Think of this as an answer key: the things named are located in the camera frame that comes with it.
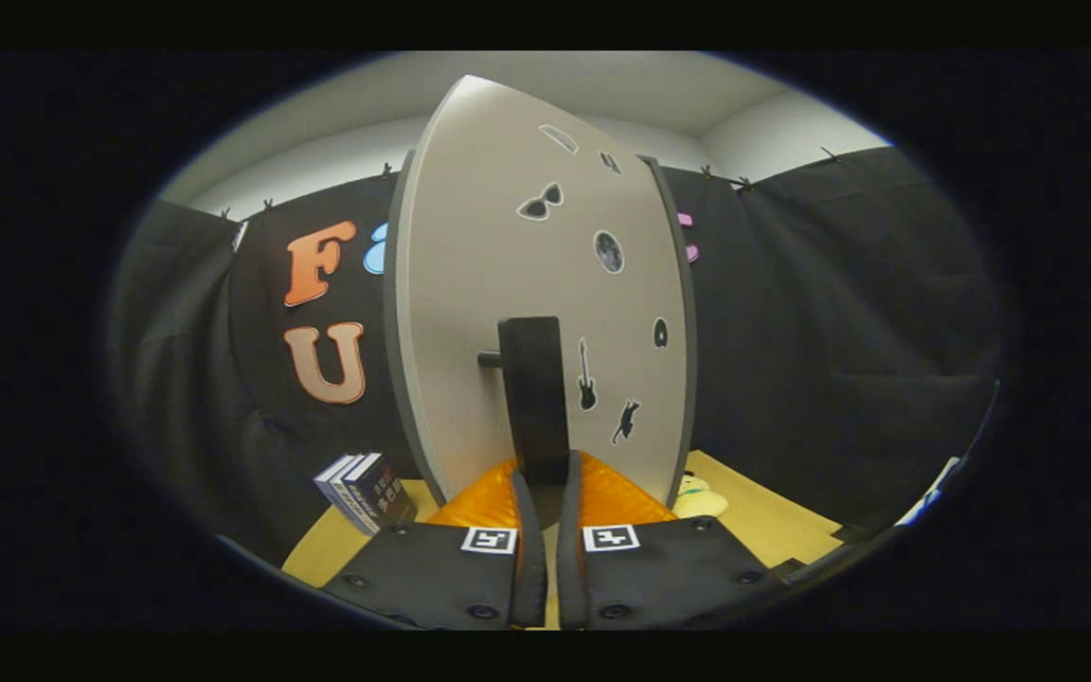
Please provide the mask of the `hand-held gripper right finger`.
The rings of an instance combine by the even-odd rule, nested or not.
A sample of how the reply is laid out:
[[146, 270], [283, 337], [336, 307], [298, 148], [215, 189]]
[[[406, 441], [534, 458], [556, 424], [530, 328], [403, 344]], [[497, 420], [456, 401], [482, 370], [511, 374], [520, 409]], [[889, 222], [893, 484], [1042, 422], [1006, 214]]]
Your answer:
[[558, 529], [560, 629], [727, 629], [789, 591], [714, 515], [678, 518], [606, 463], [570, 453]]

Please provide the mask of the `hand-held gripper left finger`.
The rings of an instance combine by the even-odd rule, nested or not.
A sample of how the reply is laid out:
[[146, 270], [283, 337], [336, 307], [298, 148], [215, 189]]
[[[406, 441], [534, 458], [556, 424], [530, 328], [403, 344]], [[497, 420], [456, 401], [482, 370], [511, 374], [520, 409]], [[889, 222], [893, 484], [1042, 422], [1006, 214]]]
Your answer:
[[372, 617], [424, 630], [546, 624], [546, 541], [515, 458], [424, 522], [377, 533], [322, 586]]

